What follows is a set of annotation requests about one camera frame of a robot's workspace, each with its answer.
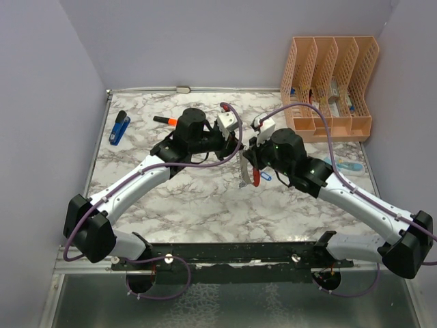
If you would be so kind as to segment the blue key tag with key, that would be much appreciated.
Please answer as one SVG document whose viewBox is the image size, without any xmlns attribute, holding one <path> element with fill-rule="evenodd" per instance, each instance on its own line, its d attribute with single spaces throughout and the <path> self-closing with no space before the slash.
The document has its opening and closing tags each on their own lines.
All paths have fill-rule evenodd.
<svg viewBox="0 0 437 328">
<path fill-rule="evenodd" d="M 271 181 L 272 176 L 266 172 L 260 172 L 260 177 L 263 178 L 266 181 Z"/>
</svg>

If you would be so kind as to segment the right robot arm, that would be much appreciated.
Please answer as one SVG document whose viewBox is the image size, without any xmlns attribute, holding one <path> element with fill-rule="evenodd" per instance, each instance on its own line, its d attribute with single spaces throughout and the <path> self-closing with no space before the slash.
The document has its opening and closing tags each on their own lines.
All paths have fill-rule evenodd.
<svg viewBox="0 0 437 328">
<path fill-rule="evenodd" d="M 250 138 L 243 156 L 255 169 L 273 169 L 288 178 L 287 187 L 338 206 L 378 233 L 375 238 L 325 233 L 313 251 L 319 266 L 364 260 L 382 263 L 392 273 L 412 279 L 425 264 L 434 244 L 432 216 L 422 210 L 412 214 L 358 187 L 336 167 L 309 156 L 292 129 L 279 129 L 268 138 Z"/>
</svg>

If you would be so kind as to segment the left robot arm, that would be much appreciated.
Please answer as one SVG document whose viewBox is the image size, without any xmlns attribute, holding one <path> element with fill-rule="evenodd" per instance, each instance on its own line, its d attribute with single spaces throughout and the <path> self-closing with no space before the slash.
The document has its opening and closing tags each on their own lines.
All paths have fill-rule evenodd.
<svg viewBox="0 0 437 328">
<path fill-rule="evenodd" d="M 137 233 L 116 232 L 116 221 L 146 193 L 171 180 L 186 167 L 206 167 L 192 162 L 195 154 L 215 153 L 222 165 L 242 146 L 242 121 L 236 110 L 226 102 L 220 106 L 213 125 L 197 108 L 185 109 L 175 129 L 158 142 L 139 165 L 105 190 L 90 197 L 74 196 L 69 204 L 64 224 L 64 260 L 71 246 L 91 263 L 107 256 L 125 258 L 133 268 L 146 268 L 151 260 L 152 246 Z"/>
</svg>

